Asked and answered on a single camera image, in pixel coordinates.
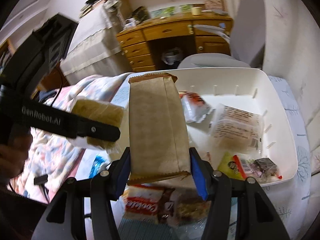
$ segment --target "white cup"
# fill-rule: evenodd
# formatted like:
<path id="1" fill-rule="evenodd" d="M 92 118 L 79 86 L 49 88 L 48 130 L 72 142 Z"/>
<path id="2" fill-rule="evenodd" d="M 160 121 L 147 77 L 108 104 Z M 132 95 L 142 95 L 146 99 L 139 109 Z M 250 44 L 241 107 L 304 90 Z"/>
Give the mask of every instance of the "white cup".
<path id="1" fill-rule="evenodd" d="M 192 15 L 201 15 L 202 7 L 192 7 L 191 13 Z"/>

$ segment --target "barcode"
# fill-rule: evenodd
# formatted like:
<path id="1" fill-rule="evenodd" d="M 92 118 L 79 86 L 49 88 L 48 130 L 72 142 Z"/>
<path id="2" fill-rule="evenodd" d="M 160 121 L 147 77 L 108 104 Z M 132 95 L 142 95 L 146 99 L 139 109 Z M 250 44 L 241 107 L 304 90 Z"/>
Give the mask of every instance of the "barcode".
<path id="1" fill-rule="evenodd" d="M 258 149 L 258 140 L 257 139 L 252 139 L 250 147 Z"/>
<path id="2" fill-rule="evenodd" d="M 241 163 L 241 166 L 242 166 L 242 169 L 244 170 L 244 172 L 251 172 L 251 168 L 248 166 L 248 163 L 246 160 L 244 159 L 239 159 L 240 160 L 240 163 Z"/>

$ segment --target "blue package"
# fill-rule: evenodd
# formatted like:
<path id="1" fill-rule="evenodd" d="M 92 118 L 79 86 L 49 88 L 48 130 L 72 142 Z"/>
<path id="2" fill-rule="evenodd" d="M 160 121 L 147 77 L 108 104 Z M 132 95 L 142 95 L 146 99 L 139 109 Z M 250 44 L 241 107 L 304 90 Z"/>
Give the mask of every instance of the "blue package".
<path id="1" fill-rule="evenodd" d="M 100 155 L 97 155 L 96 158 L 94 159 L 91 171 L 90 171 L 90 175 L 89 175 L 89 179 L 92 179 L 95 175 L 97 175 L 101 165 L 103 163 L 105 163 L 107 160 L 105 158 L 103 158 Z"/>

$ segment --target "ceiling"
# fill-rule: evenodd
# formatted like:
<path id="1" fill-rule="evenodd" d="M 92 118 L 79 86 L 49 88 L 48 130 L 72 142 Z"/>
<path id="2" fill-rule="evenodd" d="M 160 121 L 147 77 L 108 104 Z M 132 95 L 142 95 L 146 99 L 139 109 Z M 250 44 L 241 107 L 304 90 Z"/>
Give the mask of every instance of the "ceiling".
<path id="1" fill-rule="evenodd" d="M 1 43 L 33 17 L 39 18 L 39 15 L 43 15 L 49 2 L 50 0 L 20 0 L 0 30 Z"/>

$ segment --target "wooden desk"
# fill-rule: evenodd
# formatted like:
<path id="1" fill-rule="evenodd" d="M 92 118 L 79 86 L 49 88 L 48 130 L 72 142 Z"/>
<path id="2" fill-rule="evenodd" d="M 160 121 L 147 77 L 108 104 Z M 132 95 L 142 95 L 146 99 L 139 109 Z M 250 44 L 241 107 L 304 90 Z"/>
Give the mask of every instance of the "wooden desk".
<path id="1" fill-rule="evenodd" d="M 188 56 L 195 53 L 223 53 L 230 55 L 227 42 L 213 33 L 207 33 L 193 28 L 193 25 L 225 26 L 225 33 L 230 34 L 233 20 L 228 16 L 214 13 L 204 13 L 193 16 L 191 13 L 177 14 L 165 19 L 150 19 L 142 24 L 124 30 L 117 34 L 124 55 L 129 60 L 132 70 L 135 72 L 158 70 L 159 56 L 164 51 L 161 44 L 170 46 L 175 38 L 184 37 L 180 44 L 186 46 Z"/>

